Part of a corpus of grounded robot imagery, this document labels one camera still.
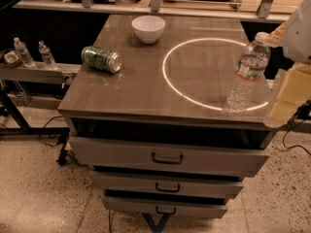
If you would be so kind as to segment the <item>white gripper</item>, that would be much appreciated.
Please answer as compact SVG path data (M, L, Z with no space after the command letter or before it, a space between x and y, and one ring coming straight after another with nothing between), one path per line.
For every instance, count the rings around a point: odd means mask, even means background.
M280 70L272 88L264 124L270 128L285 125L311 98L311 0L303 0L287 22L268 34L264 43L272 48L283 46L283 54L295 63L288 71Z

